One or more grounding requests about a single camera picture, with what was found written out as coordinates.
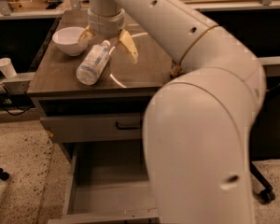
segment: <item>terrazzo floor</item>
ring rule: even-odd
[[[38,119],[36,111],[17,117],[0,112],[0,167],[10,174],[0,181],[0,224],[43,224],[61,217],[70,164]],[[252,177],[256,223],[280,224],[280,161],[255,164],[276,194],[272,203],[262,203],[257,193],[263,187]]]

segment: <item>closed drawer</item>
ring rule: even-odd
[[[59,144],[141,138],[140,113],[43,117],[40,121]]]
[[[141,140],[75,148],[63,217],[49,224],[157,223]]]

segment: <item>office chair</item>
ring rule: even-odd
[[[251,173],[265,188],[259,196],[270,203],[275,199],[273,187],[252,161],[280,159],[280,84],[266,93],[263,107],[251,129],[249,149]]]

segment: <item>bowl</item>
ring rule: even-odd
[[[78,38],[83,33],[85,28],[82,27],[66,27],[53,35],[53,41],[57,48],[69,56],[78,56],[88,45],[88,40],[83,39],[80,42]]]

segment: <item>bottle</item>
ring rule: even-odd
[[[93,45],[91,51],[77,68],[77,79],[80,82],[85,85],[93,85],[98,80],[109,61],[109,47],[108,40]]]

